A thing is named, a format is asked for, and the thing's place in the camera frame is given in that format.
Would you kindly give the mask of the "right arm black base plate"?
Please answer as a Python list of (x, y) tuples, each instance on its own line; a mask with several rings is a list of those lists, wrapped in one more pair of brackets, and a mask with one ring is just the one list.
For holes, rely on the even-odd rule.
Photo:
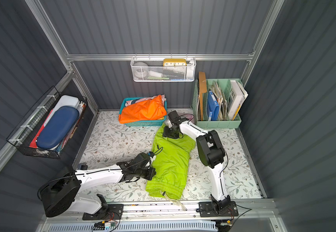
[(239, 215), (237, 205), (234, 201), (215, 204), (214, 202), (199, 202), (196, 212), (203, 217), (237, 217)]

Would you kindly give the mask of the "lime green shorts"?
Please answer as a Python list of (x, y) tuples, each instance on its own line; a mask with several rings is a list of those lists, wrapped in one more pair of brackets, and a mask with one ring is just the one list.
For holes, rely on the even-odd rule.
[(146, 191), (151, 197), (179, 200), (186, 187), (190, 152), (196, 142), (187, 135), (180, 134), (178, 139), (163, 136), (163, 124), (155, 134), (152, 151), (155, 160), (152, 167), (156, 175), (147, 181)]

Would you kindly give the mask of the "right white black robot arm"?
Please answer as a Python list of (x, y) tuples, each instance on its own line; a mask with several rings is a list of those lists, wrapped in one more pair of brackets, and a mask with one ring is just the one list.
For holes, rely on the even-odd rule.
[(226, 168), (224, 158), (228, 156), (217, 131), (202, 129), (176, 111), (168, 113), (167, 123), (164, 137), (178, 139), (180, 135), (187, 135), (196, 141), (199, 159), (209, 169), (212, 202), (220, 207), (230, 205), (231, 197), (227, 193), (223, 175)]

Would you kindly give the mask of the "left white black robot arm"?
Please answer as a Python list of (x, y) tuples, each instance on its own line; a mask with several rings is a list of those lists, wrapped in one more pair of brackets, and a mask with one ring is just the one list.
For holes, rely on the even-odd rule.
[(48, 218), (65, 212), (83, 213), (83, 220), (105, 219), (117, 214), (101, 194), (89, 195), (84, 191), (103, 184), (130, 183), (141, 178), (151, 180), (155, 174), (152, 162), (155, 153), (140, 153), (130, 161), (118, 162), (106, 168), (75, 170), (65, 167), (52, 180), (43, 184), (37, 196)]

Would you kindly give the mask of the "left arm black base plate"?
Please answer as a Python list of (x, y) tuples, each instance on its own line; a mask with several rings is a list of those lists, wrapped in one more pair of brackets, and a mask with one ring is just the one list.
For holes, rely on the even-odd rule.
[(123, 204), (111, 204), (107, 206), (102, 206), (101, 209), (94, 214), (84, 213), (82, 220), (120, 220), (123, 214), (123, 210)]

